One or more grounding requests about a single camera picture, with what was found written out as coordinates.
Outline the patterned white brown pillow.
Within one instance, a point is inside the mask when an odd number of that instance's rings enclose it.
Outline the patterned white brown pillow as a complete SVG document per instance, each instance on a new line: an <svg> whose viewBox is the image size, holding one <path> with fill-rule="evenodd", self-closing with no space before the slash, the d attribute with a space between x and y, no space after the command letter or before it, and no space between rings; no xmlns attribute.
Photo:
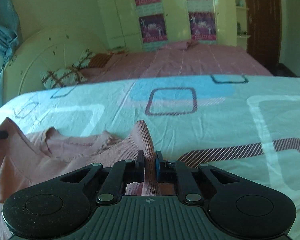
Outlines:
<svg viewBox="0 0 300 240"><path fill-rule="evenodd" d="M96 55L90 49L83 51L81 57L70 67L57 70L46 70L40 72L40 80L45 89L63 88L75 86L86 82L88 79L80 72L87 68L92 58Z"/></svg>

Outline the cream round headboard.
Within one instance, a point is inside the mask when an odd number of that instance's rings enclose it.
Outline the cream round headboard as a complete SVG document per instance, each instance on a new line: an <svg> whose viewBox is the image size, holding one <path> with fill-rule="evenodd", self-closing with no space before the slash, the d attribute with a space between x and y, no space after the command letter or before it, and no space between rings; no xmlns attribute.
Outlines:
<svg viewBox="0 0 300 240"><path fill-rule="evenodd" d="M3 103L24 93L43 90L40 73L70 67L83 50L106 52L106 44L86 29L61 26L43 29L16 50L3 71Z"/></svg>

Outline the cream corner shelves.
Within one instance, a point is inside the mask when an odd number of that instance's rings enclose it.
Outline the cream corner shelves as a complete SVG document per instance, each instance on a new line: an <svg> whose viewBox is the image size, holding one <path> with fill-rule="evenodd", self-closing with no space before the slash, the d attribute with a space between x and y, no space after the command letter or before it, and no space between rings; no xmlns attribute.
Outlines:
<svg viewBox="0 0 300 240"><path fill-rule="evenodd" d="M248 12L246 0L235 0L237 35L239 37L248 36Z"/></svg>

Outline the brown wooden door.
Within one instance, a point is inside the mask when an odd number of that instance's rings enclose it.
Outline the brown wooden door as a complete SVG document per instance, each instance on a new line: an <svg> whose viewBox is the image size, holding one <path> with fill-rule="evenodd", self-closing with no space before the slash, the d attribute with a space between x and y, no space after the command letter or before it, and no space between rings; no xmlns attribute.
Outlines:
<svg viewBox="0 0 300 240"><path fill-rule="evenodd" d="M267 69L279 62L281 49L281 0L246 0L247 52Z"/></svg>

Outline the cream glossy wardrobe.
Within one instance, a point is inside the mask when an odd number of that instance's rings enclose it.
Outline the cream glossy wardrobe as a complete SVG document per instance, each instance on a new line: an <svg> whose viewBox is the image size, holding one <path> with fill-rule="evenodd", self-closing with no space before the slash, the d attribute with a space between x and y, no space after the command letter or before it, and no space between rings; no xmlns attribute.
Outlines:
<svg viewBox="0 0 300 240"><path fill-rule="evenodd" d="M110 49L126 48L131 52L144 51L134 0L97 0L107 45ZM161 0L165 19L167 43L191 39L189 12L186 0ZM213 0L217 42L237 45L235 0Z"/></svg>

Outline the pink knit sweater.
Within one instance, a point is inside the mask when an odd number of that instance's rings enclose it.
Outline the pink knit sweater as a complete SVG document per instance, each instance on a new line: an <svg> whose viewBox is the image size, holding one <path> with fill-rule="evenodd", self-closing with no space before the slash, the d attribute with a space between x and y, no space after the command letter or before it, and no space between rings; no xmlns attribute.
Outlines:
<svg viewBox="0 0 300 240"><path fill-rule="evenodd" d="M65 137L53 127L25 135L9 118L1 123L0 131L8 132L8 138L0 140L0 203L18 190L92 163L111 167L117 161L136 159L139 150L145 156L145 179L129 185L126 194L174 194L172 185L156 181L153 142L143 120L135 123L125 139L107 131L90 137Z"/></svg>

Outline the pink striped bed cover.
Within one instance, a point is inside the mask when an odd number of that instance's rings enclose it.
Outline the pink striped bed cover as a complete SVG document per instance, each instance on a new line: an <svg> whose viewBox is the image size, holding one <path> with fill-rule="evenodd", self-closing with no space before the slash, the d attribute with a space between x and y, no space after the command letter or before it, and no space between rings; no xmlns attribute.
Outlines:
<svg viewBox="0 0 300 240"><path fill-rule="evenodd" d="M261 75L271 73L243 48L201 44L177 50L168 44L154 52L113 54L103 68L80 71L89 83L189 75Z"/></svg>

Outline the white blue patterned bedsheet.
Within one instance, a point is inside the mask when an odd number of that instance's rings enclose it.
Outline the white blue patterned bedsheet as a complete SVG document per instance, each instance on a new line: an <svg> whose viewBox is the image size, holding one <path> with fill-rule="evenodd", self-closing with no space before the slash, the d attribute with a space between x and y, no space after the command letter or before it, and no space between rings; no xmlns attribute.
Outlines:
<svg viewBox="0 0 300 240"><path fill-rule="evenodd" d="M162 77L42 90L3 105L0 125L6 118L25 135L53 127L65 137L107 131L121 139L143 120L165 159L209 163L286 194L297 210L289 236L300 239L300 78ZM3 203L0 239L9 239Z"/></svg>

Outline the crumpled pink cloth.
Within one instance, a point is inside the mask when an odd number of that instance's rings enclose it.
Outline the crumpled pink cloth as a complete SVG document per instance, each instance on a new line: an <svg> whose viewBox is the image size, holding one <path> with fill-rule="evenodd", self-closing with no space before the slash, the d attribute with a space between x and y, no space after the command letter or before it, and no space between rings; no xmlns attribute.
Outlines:
<svg viewBox="0 0 300 240"><path fill-rule="evenodd" d="M177 49L177 50L187 50L198 44L199 44L198 41L186 40L186 41L178 41L178 42L169 43L168 47L171 49Z"/></svg>

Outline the lower left pink poster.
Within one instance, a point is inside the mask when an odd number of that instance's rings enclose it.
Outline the lower left pink poster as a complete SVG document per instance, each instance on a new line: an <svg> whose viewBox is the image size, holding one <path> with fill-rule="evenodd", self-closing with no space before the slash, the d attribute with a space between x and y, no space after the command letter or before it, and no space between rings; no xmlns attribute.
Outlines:
<svg viewBox="0 0 300 240"><path fill-rule="evenodd" d="M163 14L139 17L139 24L144 51L155 51L167 44L168 38Z"/></svg>

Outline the orange striped pillow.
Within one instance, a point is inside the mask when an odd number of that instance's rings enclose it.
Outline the orange striped pillow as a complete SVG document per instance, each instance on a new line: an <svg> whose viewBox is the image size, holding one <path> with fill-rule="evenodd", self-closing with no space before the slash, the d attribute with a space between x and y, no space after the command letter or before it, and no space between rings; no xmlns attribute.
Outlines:
<svg viewBox="0 0 300 240"><path fill-rule="evenodd" d="M108 61L111 59L112 55L111 54L105 54L105 53L97 53L94 55L89 63L88 67L89 68L103 68Z"/></svg>

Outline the lower right pink poster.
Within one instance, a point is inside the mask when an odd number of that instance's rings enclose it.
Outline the lower right pink poster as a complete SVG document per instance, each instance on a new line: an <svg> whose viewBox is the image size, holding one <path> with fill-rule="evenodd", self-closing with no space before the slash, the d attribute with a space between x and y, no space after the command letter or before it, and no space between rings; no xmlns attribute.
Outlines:
<svg viewBox="0 0 300 240"><path fill-rule="evenodd" d="M191 39L216 44L217 32L213 12L189 12Z"/></svg>

